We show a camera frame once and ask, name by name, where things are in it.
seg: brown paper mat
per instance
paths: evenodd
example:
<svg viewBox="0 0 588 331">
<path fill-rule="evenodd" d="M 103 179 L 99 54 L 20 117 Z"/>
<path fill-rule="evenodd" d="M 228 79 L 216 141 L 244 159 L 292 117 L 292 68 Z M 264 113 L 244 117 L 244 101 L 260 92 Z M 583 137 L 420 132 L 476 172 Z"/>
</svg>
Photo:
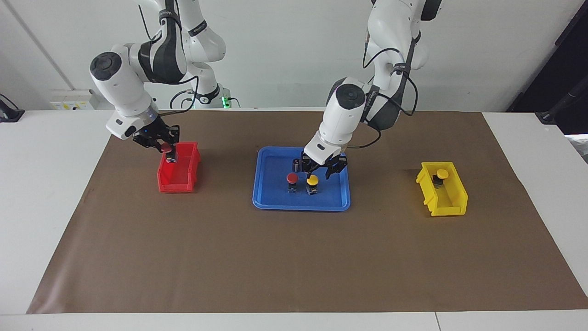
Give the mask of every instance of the brown paper mat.
<svg viewBox="0 0 588 331">
<path fill-rule="evenodd" d="M 345 213 L 252 204 L 257 151 L 301 146 L 321 113 L 168 117 L 202 154 L 198 192 L 157 191 L 159 155 L 111 139 L 28 313 L 586 309 L 481 114 L 402 116 L 350 150 Z M 361 125 L 354 144 L 375 134 Z M 422 161 L 453 161 L 467 215 L 431 218 Z"/>
</svg>

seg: electrical outlet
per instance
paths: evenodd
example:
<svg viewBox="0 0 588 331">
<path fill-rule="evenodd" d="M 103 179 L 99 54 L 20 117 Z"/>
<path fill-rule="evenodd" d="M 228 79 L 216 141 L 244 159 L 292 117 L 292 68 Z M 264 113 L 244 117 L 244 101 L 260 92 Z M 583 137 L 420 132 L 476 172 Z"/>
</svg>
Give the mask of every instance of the electrical outlet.
<svg viewBox="0 0 588 331">
<path fill-rule="evenodd" d="M 91 90 L 53 90 L 51 105 L 55 110 L 95 110 L 98 97 Z"/>
<path fill-rule="evenodd" d="M 63 95 L 54 95 L 51 98 L 51 106 L 53 106 L 53 109 L 54 110 L 65 110 L 64 99 L 65 99 L 65 96 L 63 96 Z"/>
</svg>

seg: white table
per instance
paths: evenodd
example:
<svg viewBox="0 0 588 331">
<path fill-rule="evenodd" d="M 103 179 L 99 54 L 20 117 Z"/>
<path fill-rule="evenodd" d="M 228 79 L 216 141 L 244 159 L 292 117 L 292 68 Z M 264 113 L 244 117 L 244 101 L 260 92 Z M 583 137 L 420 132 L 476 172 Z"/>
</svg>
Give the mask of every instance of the white table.
<svg viewBox="0 0 588 331">
<path fill-rule="evenodd" d="M 111 114 L 30 111 L 0 124 L 0 330 L 588 330 L 588 310 L 24 315 L 106 146 Z M 484 116 L 588 293 L 588 165 L 533 114 Z"/>
</svg>

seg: white robotic arm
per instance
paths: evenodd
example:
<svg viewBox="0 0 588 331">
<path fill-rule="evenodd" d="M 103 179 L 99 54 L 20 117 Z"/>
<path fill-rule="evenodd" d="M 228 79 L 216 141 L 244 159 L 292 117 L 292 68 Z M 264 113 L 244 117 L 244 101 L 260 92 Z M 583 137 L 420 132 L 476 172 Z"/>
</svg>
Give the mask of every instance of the white robotic arm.
<svg viewBox="0 0 588 331">
<path fill-rule="evenodd" d="M 302 170 L 308 176 L 319 167 L 328 168 L 327 178 L 345 168 L 347 159 L 341 153 L 359 123 L 369 125 L 379 134 L 392 127 L 400 114 L 411 64 L 414 63 L 413 69 L 418 69 L 427 60 L 426 48 L 415 53 L 420 22 L 436 16 L 441 0 L 372 0 L 372 3 L 366 53 L 375 65 L 373 84 L 349 77 L 335 83 L 323 122 L 302 154 Z M 353 92 L 342 92 L 342 89 Z M 363 94 L 355 98 L 358 91 Z M 349 108 L 350 101 L 357 101 L 355 108 Z"/>
<path fill-rule="evenodd" d="M 178 85 L 184 83 L 181 80 L 185 76 L 191 77 L 196 96 L 203 96 L 198 101 L 206 98 L 202 104 L 208 107 L 223 89 L 204 62 L 221 60 L 226 46 L 208 27 L 198 0 L 137 2 L 160 9 L 158 33 L 143 44 L 115 45 L 92 61 L 90 72 L 100 92 L 116 108 L 106 125 L 108 130 L 123 140 L 133 137 L 144 147 L 155 147 L 174 162 L 179 126 L 168 127 L 164 123 L 143 85 Z"/>
</svg>

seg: yellow mushroom button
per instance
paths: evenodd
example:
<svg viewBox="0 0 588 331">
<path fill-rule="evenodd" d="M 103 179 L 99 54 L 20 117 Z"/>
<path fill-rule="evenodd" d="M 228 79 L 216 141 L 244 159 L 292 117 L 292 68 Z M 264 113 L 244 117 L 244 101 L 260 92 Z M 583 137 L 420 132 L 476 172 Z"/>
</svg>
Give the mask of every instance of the yellow mushroom button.
<svg viewBox="0 0 588 331">
<path fill-rule="evenodd" d="M 449 172 L 447 172 L 447 170 L 445 170 L 445 169 L 439 169 L 439 170 L 437 170 L 437 178 L 447 179 L 447 178 L 449 178 Z"/>
<path fill-rule="evenodd" d="M 306 182 L 310 185 L 310 186 L 317 186 L 319 184 L 319 177 L 312 175 L 310 176 Z"/>
</svg>

